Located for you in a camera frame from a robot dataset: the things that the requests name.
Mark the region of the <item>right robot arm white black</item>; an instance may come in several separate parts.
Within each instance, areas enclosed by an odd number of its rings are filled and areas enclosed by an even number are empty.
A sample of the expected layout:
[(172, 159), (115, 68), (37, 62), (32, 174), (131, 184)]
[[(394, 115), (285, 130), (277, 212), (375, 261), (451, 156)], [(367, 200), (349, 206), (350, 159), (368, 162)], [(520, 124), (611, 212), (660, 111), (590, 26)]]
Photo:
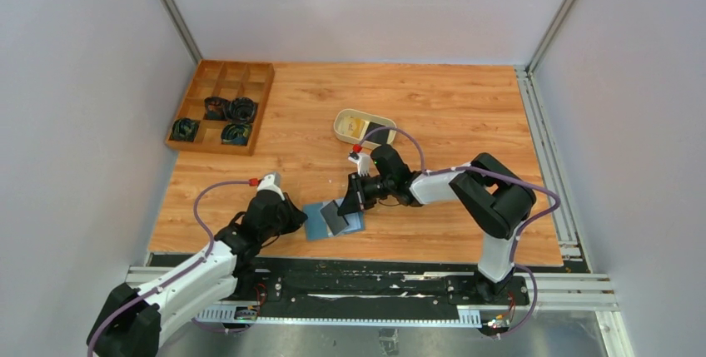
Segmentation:
[(378, 146), (370, 155), (356, 147), (349, 158), (358, 170), (348, 176), (338, 216), (369, 210), (389, 196), (411, 207), (458, 201), (484, 232), (477, 297), (496, 305), (508, 295), (515, 237), (536, 202), (534, 191), (514, 173), (489, 153), (438, 173), (412, 171), (391, 145)]

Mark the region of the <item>blue leather card holder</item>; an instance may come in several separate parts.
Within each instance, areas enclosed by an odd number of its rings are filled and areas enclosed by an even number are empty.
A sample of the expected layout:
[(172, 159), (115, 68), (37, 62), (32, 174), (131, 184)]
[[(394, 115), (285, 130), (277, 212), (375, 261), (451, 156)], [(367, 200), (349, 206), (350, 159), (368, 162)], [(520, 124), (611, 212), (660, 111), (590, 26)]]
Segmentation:
[(364, 214), (357, 212), (338, 216), (337, 210), (342, 198), (305, 205), (307, 220), (304, 224), (308, 241), (346, 236), (365, 229)]

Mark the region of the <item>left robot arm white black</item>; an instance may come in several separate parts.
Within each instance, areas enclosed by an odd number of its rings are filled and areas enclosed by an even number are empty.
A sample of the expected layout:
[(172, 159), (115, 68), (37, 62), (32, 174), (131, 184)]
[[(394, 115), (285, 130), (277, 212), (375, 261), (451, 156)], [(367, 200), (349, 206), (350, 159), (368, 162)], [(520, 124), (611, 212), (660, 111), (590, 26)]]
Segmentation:
[(245, 211), (188, 260), (137, 287), (116, 286), (87, 337), (90, 356), (155, 356), (184, 324), (218, 300), (248, 300), (245, 272), (265, 243), (298, 231), (306, 214), (286, 193), (258, 191)]

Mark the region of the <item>gold credit card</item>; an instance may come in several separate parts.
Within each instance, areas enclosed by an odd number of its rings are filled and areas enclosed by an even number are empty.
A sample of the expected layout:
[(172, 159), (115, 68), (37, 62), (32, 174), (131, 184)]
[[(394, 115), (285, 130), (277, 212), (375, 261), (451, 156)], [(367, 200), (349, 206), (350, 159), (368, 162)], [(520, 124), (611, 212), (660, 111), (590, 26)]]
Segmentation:
[(347, 116), (341, 119), (340, 133), (354, 139), (360, 139), (365, 132), (367, 121), (360, 117)]

